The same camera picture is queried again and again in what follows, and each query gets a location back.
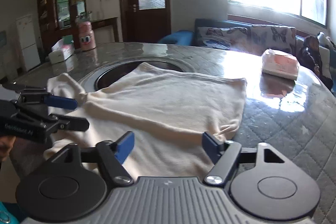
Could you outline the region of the teal sleeve forearm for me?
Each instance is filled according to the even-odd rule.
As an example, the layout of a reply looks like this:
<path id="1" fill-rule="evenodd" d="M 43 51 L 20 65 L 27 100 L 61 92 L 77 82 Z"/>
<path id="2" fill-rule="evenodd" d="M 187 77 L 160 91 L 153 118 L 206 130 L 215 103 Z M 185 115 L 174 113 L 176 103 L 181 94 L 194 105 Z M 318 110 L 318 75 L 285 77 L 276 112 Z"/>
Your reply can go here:
<path id="1" fill-rule="evenodd" d="M 20 224 L 2 202 L 0 202 L 0 224 Z"/>

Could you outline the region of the person left hand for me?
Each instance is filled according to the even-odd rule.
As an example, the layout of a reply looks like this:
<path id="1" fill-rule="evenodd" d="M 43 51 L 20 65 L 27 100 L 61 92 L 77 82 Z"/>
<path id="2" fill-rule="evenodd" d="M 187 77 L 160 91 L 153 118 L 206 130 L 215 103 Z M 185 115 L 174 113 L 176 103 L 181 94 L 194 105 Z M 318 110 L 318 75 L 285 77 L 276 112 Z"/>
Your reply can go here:
<path id="1" fill-rule="evenodd" d="M 13 149 L 16 137 L 15 136 L 1 136 L 0 137 L 0 161 L 5 161 Z"/>

